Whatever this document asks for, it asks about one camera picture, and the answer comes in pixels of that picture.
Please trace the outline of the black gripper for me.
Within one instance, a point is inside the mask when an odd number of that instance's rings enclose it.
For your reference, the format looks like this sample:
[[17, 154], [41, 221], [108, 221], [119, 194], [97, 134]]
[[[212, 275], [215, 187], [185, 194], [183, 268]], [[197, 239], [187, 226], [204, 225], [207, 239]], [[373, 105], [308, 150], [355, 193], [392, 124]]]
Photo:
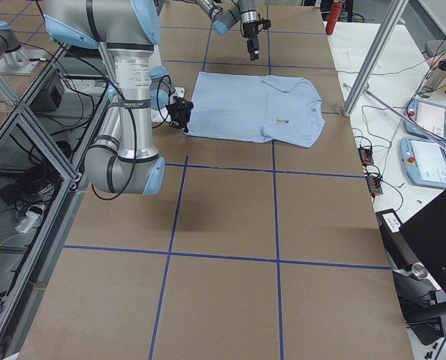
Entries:
[[189, 134], [188, 123], [190, 122], [193, 108], [194, 104], [191, 101], [183, 97], [173, 96], [172, 103], [166, 106], [170, 116], [170, 126], [183, 130], [185, 134]]
[[259, 59], [259, 40], [258, 38], [258, 21], [249, 21], [242, 23], [243, 37], [247, 39], [247, 50], [250, 55], [250, 60], [256, 61]]

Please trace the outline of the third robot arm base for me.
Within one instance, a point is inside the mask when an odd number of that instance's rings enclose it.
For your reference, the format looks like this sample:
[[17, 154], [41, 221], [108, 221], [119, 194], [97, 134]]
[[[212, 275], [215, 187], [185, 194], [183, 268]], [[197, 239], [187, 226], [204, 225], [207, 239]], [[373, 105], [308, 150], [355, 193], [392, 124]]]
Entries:
[[0, 20], [0, 72], [2, 74], [29, 75], [34, 67], [24, 46], [11, 26]]

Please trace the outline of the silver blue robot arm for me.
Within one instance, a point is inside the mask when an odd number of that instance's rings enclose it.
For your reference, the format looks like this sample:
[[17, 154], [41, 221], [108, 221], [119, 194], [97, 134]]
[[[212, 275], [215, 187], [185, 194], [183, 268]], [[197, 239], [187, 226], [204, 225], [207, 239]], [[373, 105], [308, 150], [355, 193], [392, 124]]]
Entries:
[[259, 26], [260, 18], [256, 11], [255, 1], [235, 1], [229, 10], [223, 10], [212, 1], [196, 1], [199, 8], [210, 18], [219, 35], [226, 34], [233, 26], [240, 23], [243, 37], [246, 39], [250, 60], [259, 59]]
[[46, 1], [47, 32], [73, 47], [98, 50], [115, 90], [99, 134], [85, 156], [85, 173], [96, 195], [154, 195], [161, 189], [165, 159], [152, 138], [152, 110], [167, 109], [181, 128], [192, 104], [176, 95], [153, 56], [160, 23], [153, 1]]

